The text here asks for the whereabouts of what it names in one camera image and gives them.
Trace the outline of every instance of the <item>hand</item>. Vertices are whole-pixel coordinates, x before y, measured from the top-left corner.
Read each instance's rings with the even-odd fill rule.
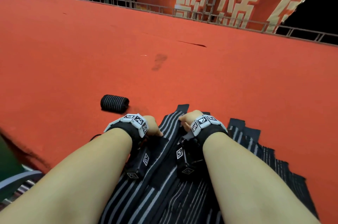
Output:
[[[151,115],[144,115],[143,118],[145,118],[148,121],[148,136],[159,136],[162,137],[163,133],[159,130],[158,125],[156,123],[156,120]]]
[[[190,113],[187,113],[183,116],[180,116],[179,117],[179,120],[181,121],[181,124],[183,126],[183,128],[185,129],[186,132],[189,132],[191,127],[190,125],[193,123],[193,121],[199,117],[203,115],[203,113],[199,110],[195,110],[195,111],[192,111]]]

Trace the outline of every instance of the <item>rolled fabric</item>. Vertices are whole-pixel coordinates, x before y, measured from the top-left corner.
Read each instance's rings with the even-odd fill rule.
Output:
[[[101,99],[101,109],[113,113],[124,113],[129,106],[129,99],[114,95],[104,95]]]

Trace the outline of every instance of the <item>red carpet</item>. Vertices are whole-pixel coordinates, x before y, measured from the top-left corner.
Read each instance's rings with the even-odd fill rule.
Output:
[[[261,129],[336,223],[337,47],[81,0],[0,2],[0,128],[43,171],[119,117],[104,94],[158,123],[189,103]]]

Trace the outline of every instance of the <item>metal railing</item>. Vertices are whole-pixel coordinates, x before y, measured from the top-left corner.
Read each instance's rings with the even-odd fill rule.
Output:
[[[130,1],[126,1],[126,0],[87,0],[87,1],[113,5],[113,6],[117,6],[121,8],[129,8],[129,5],[130,5]],[[150,12],[150,13],[155,13],[155,14],[160,14],[160,15],[165,15],[165,16],[171,16],[171,17],[176,17],[176,18],[194,20],[194,21],[203,22],[203,23],[209,23],[213,25],[222,25],[226,27],[232,27],[235,29],[259,32],[262,34],[282,36],[282,37],[287,37],[287,38],[294,38],[294,39],[300,39],[300,40],[305,40],[305,41],[312,41],[316,43],[338,46],[338,35],[336,34],[329,34],[329,33],[301,29],[301,28],[290,27],[290,26],[285,26],[285,25],[271,24],[269,22],[260,22],[260,21],[245,20],[245,19],[231,18],[231,17],[226,17],[226,18],[229,20],[234,20],[234,22],[230,22],[230,23],[233,23],[234,25],[226,25],[226,24],[221,23],[220,17],[218,15],[214,15],[214,14],[210,14],[211,18],[209,19],[208,18],[209,15],[206,15],[205,13],[203,15],[202,12],[183,11],[183,10],[175,9],[171,7],[159,6],[159,5],[147,4],[147,3],[135,2],[135,1],[132,1],[132,3],[134,6],[136,6],[136,8],[133,8],[133,9],[137,11]],[[243,22],[246,22],[248,24],[249,23],[255,24],[257,29],[249,29],[249,28],[240,27],[240,24],[242,24]],[[277,30],[278,34],[267,32],[267,30],[271,30],[271,29],[268,29],[268,28],[271,28],[271,26],[273,26],[274,31]]]

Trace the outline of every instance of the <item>forearm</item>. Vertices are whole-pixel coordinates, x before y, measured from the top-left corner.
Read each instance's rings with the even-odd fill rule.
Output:
[[[212,134],[203,153],[225,223],[319,223],[266,163],[224,133]]]
[[[124,130],[104,133],[70,154],[5,208],[1,220],[14,224],[96,223],[131,148],[132,140]]]

